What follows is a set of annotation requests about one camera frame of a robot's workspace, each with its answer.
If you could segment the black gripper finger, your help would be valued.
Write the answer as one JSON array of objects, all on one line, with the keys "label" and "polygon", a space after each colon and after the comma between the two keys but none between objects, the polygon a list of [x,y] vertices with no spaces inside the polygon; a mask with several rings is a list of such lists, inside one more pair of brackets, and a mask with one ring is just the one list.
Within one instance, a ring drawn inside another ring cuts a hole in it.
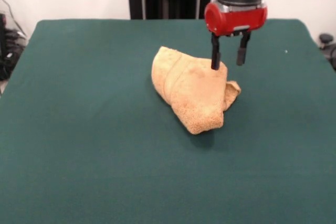
[{"label": "black gripper finger", "polygon": [[220,56],[221,53],[219,51],[219,37],[214,33],[211,35],[211,43],[212,43],[212,63],[211,68],[213,70],[218,70],[220,66]]},{"label": "black gripper finger", "polygon": [[241,40],[240,40],[240,44],[239,44],[239,48],[237,52],[236,64],[238,66],[242,66],[246,60],[247,45],[251,37],[251,32],[241,31],[239,34],[241,35]]}]

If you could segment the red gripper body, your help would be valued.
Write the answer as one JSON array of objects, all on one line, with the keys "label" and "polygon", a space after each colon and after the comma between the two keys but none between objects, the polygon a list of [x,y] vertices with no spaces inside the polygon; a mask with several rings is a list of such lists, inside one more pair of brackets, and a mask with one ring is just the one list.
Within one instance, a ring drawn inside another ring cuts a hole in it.
[{"label": "red gripper body", "polygon": [[218,1],[208,3],[205,7],[207,29],[216,36],[233,36],[244,31],[253,31],[262,27],[267,18],[267,5],[226,6]]}]

